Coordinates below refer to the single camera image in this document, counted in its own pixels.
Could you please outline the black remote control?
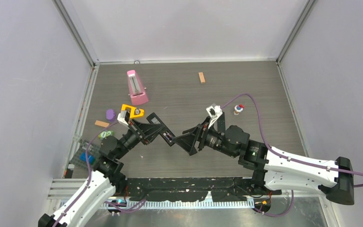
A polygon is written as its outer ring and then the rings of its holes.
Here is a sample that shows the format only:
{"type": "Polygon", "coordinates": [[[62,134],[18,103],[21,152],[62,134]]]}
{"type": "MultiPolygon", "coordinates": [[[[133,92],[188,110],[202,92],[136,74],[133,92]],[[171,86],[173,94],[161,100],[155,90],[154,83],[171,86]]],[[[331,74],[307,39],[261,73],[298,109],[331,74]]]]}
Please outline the black remote control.
{"type": "Polygon", "coordinates": [[[171,147],[174,145],[175,134],[167,127],[167,125],[159,118],[156,113],[151,113],[147,120],[151,124],[157,124],[161,126],[158,134],[164,139],[164,141],[171,147]]]}

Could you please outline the black battery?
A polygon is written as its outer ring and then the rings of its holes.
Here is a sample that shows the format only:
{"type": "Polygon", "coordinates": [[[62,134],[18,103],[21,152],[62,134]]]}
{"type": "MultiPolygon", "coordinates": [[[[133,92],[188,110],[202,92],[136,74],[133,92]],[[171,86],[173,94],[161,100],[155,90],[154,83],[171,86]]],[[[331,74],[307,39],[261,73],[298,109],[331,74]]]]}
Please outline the black battery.
{"type": "Polygon", "coordinates": [[[172,136],[169,133],[167,133],[166,136],[168,137],[169,140],[173,139],[172,136]]]}

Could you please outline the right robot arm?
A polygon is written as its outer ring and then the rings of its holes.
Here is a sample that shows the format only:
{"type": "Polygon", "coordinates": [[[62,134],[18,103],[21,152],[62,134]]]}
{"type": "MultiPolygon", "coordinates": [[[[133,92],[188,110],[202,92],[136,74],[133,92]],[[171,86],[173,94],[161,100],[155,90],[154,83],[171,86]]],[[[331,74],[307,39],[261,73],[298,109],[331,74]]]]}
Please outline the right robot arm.
{"type": "Polygon", "coordinates": [[[257,194],[267,190],[308,191],[322,193],[334,203],[354,205],[354,178],[348,173],[352,170],[348,158],[321,160],[268,148],[251,140],[236,125],[219,132],[206,123],[199,124],[173,138],[173,142],[189,155],[209,147],[238,158],[238,164],[253,171],[251,189],[257,194]]]}

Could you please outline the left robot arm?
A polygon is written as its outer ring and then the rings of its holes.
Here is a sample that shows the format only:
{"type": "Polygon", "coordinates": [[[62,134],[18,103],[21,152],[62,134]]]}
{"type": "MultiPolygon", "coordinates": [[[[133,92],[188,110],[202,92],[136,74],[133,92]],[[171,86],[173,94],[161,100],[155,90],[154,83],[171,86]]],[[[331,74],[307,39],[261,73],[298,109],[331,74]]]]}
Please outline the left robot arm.
{"type": "Polygon", "coordinates": [[[139,143],[151,143],[163,134],[166,125],[131,120],[128,128],[120,139],[112,135],[102,139],[99,157],[92,166],[87,162],[89,176],[86,181],[57,211],[43,214],[38,220],[39,227],[83,227],[111,196],[125,192],[127,180],[121,173],[123,163],[120,158],[139,143]]]}

